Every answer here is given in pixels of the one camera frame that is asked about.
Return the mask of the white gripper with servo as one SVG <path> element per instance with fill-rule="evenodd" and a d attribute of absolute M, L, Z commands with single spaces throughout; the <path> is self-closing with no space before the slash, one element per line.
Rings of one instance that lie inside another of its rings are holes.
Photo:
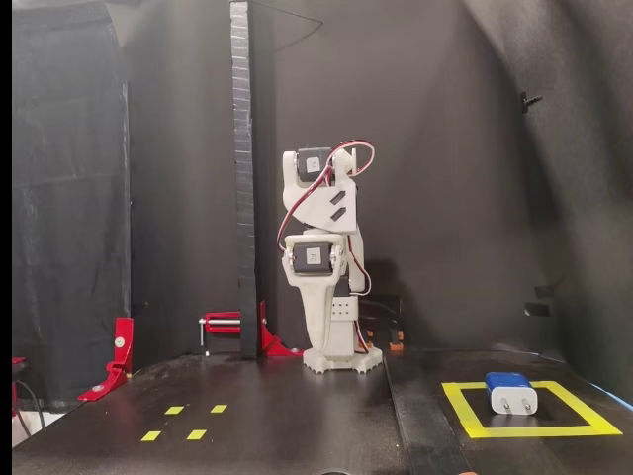
<path fill-rule="evenodd" d="M 299 290 L 312 349 L 324 352 L 330 334 L 332 301 L 344 272 L 342 236 L 288 236 L 282 266 Z"/>

